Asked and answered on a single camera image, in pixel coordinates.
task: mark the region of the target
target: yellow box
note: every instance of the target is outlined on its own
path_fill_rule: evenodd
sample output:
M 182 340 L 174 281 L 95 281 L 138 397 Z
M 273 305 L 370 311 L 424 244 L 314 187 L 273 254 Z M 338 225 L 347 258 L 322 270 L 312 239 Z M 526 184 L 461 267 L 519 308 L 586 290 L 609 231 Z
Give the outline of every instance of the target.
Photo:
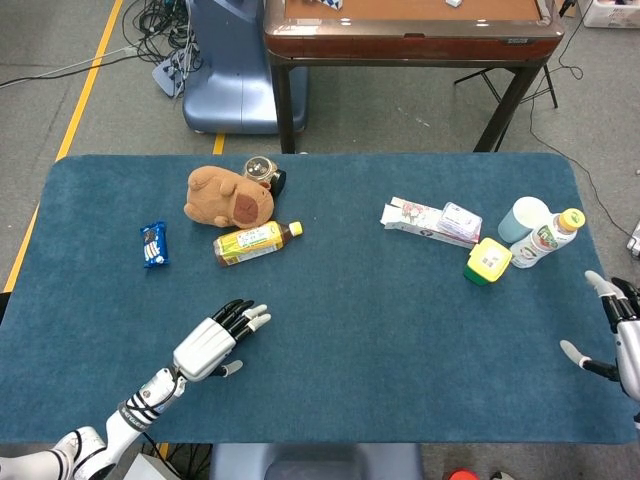
M 509 266 L 512 256 L 508 248 L 484 238 L 471 250 L 464 276 L 478 285 L 495 282 Z

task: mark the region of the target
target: robotic arm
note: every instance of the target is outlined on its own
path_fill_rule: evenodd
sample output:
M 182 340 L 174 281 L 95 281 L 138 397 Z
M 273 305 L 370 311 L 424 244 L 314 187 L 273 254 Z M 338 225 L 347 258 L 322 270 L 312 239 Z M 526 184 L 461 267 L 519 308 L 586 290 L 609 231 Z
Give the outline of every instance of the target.
M 173 351 L 163 368 L 107 420 L 107 443 L 92 427 L 62 438 L 53 449 L 18 458 L 0 458 L 0 480 L 103 480 L 124 451 L 184 393 L 187 382 L 227 377 L 242 367 L 222 361 L 242 340 L 271 320 L 266 305 L 233 300 L 206 318 Z
M 619 382 L 622 391 L 640 402 L 640 292 L 634 285 L 620 278 L 606 281 L 590 270 L 587 281 L 595 288 L 604 308 L 616 346 L 616 364 L 593 360 L 583 355 L 571 342 L 562 340 L 564 353 L 584 370 Z M 640 413 L 634 417 L 640 439 Z

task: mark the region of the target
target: stuffed animal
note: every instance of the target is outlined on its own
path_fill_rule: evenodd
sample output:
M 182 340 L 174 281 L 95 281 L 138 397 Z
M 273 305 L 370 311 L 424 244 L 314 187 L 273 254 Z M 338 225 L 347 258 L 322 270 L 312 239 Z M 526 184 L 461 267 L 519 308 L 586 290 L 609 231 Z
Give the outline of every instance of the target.
M 200 167 L 189 175 L 184 213 L 198 223 L 253 228 L 271 218 L 273 197 L 262 185 L 237 173 Z

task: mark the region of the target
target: table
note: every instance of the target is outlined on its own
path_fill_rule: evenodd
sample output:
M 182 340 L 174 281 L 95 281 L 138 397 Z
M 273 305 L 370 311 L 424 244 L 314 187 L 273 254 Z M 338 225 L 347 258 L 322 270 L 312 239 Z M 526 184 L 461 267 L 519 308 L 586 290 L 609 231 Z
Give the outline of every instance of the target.
M 246 156 L 86 156 L 57 163 L 0 325 L 0 442 L 56 441 L 102 426 L 231 298 L 273 320 L 234 351 L 244 368 L 187 385 L 158 441 L 603 442 L 635 436 L 633 402 L 579 370 L 558 342 L 613 358 L 588 228 L 531 270 L 478 287 L 469 251 L 384 230 L 385 202 L 455 201 L 500 217 L 525 194 L 580 207 L 573 174 L 546 154 L 278 155 L 281 252 L 221 268 L 221 229 L 183 213 L 192 169 Z M 143 268 L 139 228 L 163 219 L 171 264 Z
M 553 0 L 266 0 L 283 153 L 295 152 L 288 72 L 295 66 L 506 68 L 514 73 L 475 151 L 490 151 L 564 34 Z

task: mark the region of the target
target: blue felt surface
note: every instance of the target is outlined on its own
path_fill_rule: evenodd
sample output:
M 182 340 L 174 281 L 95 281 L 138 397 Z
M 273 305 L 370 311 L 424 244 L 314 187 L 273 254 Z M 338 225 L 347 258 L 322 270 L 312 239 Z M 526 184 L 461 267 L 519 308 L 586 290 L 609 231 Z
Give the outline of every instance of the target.
M 277 156 L 276 218 L 301 220 L 282 252 L 223 269 L 215 227 L 182 212 L 189 172 L 246 157 L 68 158 L 44 189 L 0 327 L 0 441 L 53 441 L 105 419 L 227 300 L 272 322 L 230 379 L 188 385 L 152 429 L 171 442 L 626 442 L 633 405 L 558 346 L 613 358 L 582 272 L 588 229 L 531 270 L 478 287 L 468 250 L 379 223 L 392 196 L 484 217 L 522 195 L 580 206 L 573 174 L 543 154 Z M 171 265 L 143 268 L 139 228 L 163 219 Z

